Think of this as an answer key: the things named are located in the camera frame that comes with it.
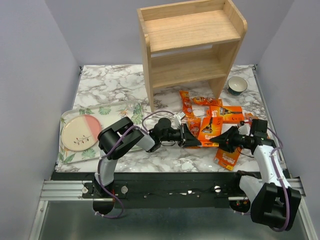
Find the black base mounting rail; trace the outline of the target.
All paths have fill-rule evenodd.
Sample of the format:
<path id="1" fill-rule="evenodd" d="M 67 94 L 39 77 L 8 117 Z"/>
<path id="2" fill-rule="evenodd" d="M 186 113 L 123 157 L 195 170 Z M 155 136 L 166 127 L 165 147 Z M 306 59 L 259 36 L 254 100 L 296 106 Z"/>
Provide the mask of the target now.
<path id="1" fill-rule="evenodd" d="M 79 199 L 92 201 L 96 212 L 113 209 L 229 208 L 245 201 L 241 172 L 116 172 L 107 194 L 93 173 L 52 174 L 55 184 L 80 184 Z"/>

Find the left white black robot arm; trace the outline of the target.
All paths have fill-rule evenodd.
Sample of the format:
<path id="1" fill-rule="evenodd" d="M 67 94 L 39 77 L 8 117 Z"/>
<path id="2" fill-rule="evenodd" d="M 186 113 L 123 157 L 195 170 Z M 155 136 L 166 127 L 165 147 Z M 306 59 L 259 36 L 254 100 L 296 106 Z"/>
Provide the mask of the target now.
<path id="1" fill-rule="evenodd" d="M 153 153 L 160 148 L 162 142 L 174 142 L 182 148 L 202 145 L 186 124 L 181 123 L 174 129 L 171 121 L 165 117 L 160 118 L 151 130 L 143 130 L 125 117 L 103 129 L 97 139 L 100 157 L 94 174 L 93 191 L 101 198 L 112 195 L 110 184 L 114 181 L 118 159 L 134 146 Z"/>

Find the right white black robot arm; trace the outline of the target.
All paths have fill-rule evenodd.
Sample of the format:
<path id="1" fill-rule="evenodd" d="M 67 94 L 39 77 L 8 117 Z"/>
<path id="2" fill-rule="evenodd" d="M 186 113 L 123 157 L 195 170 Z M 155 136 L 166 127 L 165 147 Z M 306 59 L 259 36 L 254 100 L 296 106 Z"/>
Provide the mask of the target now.
<path id="1" fill-rule="evenodd" d="M 248 172 L 239 172 L 240 178 L 230 183 L 230 191 L 250 201 L 250 217 L 254 223 L 270 227 L 275 232 L 289 231 L 294 223 L 301 193 L 286 179 L 276 152 L 280 147 L 268 138 L 268 122 L 253 119 L 249 134 L 241 134 L 232 126 L 223 134 L 210 139 L 221 150 L 232 153 L 238 147 L 248 149 L 258 163 L 261 180 Z"/>

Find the orange razor pouch upright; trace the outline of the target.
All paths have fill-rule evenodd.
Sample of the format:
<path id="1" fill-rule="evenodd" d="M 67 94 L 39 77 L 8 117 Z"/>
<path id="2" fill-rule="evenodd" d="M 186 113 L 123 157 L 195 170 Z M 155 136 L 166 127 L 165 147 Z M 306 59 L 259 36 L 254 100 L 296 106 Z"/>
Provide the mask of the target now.
<path id="1" fill-rule="evenodd" d="M 193 113 L 193 108 L 192 108 L 192 103 L 190 100 L 189 92 L 180 90 L 179 91 L 181 100 L 182 100 L 182 111 L 185 113 L 186 116 L 188 117 L 194 117 Z"/>

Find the cream and pink plate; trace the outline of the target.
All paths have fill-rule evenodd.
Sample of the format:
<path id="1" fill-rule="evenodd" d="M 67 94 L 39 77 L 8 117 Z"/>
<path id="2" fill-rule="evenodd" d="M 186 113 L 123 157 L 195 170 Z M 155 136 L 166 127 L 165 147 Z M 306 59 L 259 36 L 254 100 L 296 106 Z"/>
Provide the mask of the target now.
<path id="1" fill-rule="evenodd" d="M 74 152 L 91 148 L 98 141 L 102 127 L 99 120 L 89 114 L 72 118 L 63 127 L 61 141 L 63 145 Z"/>

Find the dark green ceramic bowl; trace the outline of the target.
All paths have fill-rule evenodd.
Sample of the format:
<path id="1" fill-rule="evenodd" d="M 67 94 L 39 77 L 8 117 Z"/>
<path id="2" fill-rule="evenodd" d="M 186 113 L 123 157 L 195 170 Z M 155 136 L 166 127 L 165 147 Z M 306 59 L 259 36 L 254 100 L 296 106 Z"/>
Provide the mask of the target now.
<path id="1" fill-rule="evenodd" d="M 245 79 L 239 76 L 233 76 L 227 81 L 227 90 L 234 96 L 239 96 L 248 88 L 248 83 Z"/>

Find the orange razor box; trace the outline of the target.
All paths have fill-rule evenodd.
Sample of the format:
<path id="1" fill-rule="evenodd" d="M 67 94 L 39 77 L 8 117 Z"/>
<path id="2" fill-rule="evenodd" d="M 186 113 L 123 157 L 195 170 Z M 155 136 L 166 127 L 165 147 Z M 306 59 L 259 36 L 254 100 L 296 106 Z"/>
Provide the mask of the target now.
<path id="1" fill-rule="evenodd" d="M 241 106 L 210 106 L 212 117 L 221 117 L 226 124 L 237 124 L 245 120 Z"/>
<path id="2" fill-rule="evenodd" d="M 213 162 L 229 171 L 232 171 L 238 161 L 241 150 L 236 149 L 234 152 L 227 152 L 218 149 Z"/>
<path id="3" fill-rule="evenodd" d="M 204 117 L 198 134 L 198 140 L 202 147 L 218 147 L 219 144 L 211 142 L 210 139 L 215 138 L 222 133 L 223 118 L 222 117 Z"/>

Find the orange razor pouch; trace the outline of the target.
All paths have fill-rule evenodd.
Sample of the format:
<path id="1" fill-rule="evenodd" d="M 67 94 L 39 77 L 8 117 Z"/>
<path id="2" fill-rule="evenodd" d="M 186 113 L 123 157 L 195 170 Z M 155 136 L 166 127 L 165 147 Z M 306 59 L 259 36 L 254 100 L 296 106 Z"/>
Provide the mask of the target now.
<path id="1" fill-rule="evenodd" d="M 223 105 L 223 101 L 221 99 L 215 99 L 212 97 L 203 97 L 196 96 L 192 98 L 193 102 L 199 106 L 219 106 Z"/>
<path id="2" fill-rule="evenodd" d="M 187 124 L 190 132 L 197 137 L 201 128 L 201 118 L 199 117 L 189 117 L 187 119 Z"/>
<path id="3" fill-rule="evenodd" d="M 192 108 L 192 103 L 190 100 L 189 92 L 180 90 L 179 91 L 181 100 L 182 100 L 182 111 L 185 113 L 186 116 L 188 117 L 194 117 L 193 113 L 193 108 Z"/>
<path id="4" fill-rule="evenodd" d="M 252 122 L 254 119 L 259 119 L 257 116 L 253 115 L 252 113 L 245 113 L 244 114 L 244 122 L 248 123 L 250 126 L 252 125 Z"/>

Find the clear drinking glass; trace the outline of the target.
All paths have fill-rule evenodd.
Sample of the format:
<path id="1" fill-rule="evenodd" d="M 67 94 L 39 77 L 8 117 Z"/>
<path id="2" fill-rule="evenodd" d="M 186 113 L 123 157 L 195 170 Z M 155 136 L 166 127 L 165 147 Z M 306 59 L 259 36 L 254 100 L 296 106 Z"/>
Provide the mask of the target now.
<path id="1" fill-rule="evenodd" d="M 134 109 L 136 105 L 139 103 L 139 101 L 133 95 L 126 95 L 124 97 L 124 100 L 129 109 Z"/>

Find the aluminium frame rail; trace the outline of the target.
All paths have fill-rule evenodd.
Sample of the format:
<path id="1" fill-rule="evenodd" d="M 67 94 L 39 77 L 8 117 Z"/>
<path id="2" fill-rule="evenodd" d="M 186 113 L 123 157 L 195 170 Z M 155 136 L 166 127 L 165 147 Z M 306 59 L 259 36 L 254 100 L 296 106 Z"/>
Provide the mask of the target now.
<path id="1" fill-rule="evenodd" d="M 306 196 L 305 190 L 301 181 L 297 178 L 289 179 L 288 182 L 294 189 L 298 190 L 301 197 Z M 85 184 L 91 184 L 90 180 L 45 180 L 40 193 L 40 201 L 108 201 L 108 198 L 101 198 L 94 196 L 93 193 L 86 194 L 89 190 L 85 190 Z M 180 196 L 200 197 L 200 193 L 187 190 L 185 192 L 178 192 Z M 245 196 L 231 196 L 229 201 L 248 200 Z"/>

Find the wooden two-tier shelf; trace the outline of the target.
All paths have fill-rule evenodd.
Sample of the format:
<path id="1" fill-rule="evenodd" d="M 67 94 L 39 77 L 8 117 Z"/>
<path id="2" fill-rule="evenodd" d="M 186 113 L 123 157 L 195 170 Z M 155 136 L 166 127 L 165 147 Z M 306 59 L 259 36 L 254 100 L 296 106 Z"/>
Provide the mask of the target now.
<path id="1" fill-rule="evenodd" d="M 219 98 L 248 30 L 231 0 L 190 0 L 139 8 L 144 84 L 154 91 L 207 81 Z"/>

